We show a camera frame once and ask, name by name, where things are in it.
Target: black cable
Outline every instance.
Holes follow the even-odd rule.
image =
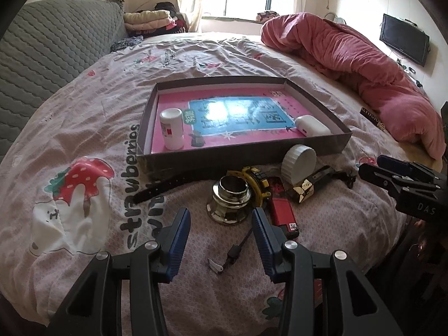
[[[244,244],[247,242],[251,234],[252,234],[252,228],[250,228],[250,230],[247,232],[246,236],[240,242],[239,245],[232,245],[230,250],[227,252],[227,259],[223,264],[223,271],[238,260],[241,254],[241,250],[243,249]]]

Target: black belt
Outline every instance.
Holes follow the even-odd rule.
[[[161,182],[154,183],[138,192],[134,195],[134,204],[139,204],[150,200],[156,196],[161,195],[171,189],[185,185],[191,182],[197,182],[200,180],[218,180],[227,174],[229,168],[224,167],[212,167],[205,169],[195,169],[191,171],[185,171],[181,174],[175,175],[167,180],[162,180]]]

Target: pink game board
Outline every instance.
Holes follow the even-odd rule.
[[[305,137],[294,119],[311,113],[283,90],[220,88],[162,94],[158,98],[151,153],[169,151],[160,130],[160,113],[182,110],[184,147],[207,147]]]

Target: bedsheet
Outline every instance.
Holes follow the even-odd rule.
[[[353,135],[341,155],[320,157],[317,167],[355,169],[380,154],[409,158],[406,148],[359,115],[359,97],[254,38],[179,34],[111,53],[44,103],[0,164],[0,291],[22,317],[48,324],[92,254],[135,249],[185,206],[192,223],[179,275],[160,286],[170,334],[255,336],[277,324],[283,285],[265,276],[253,238],[226,274],[207,268],[207,258],[224,262],[249,228],[248,222],[224,227],[208,218],[211,181],[183,185],[150,203],[130,203],[148,184],[135,141],[155,83],[218,75],[287,77],[332,110]],[[408,153],[434,164],[420,148]],[[279,165],[264,169],[274,174]],[[293,204],[299,241],[323,253],[343,249],[368,270],[404,228],[406,216],[394,206],[385,191],[359,179],[353,190],[332,182],[300,206]],[[125,286],[125,335],[128,294]]]

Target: white bottle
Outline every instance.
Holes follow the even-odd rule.
[[[294,123],[296,128],[306,137],[321,137],[332,134],[329,128],[311,115],[297,117]]]
[[[168,150],[179,150],[184,146],[184,123],[182,110],[178,108],[165,109],[160,113],[160,126]]]

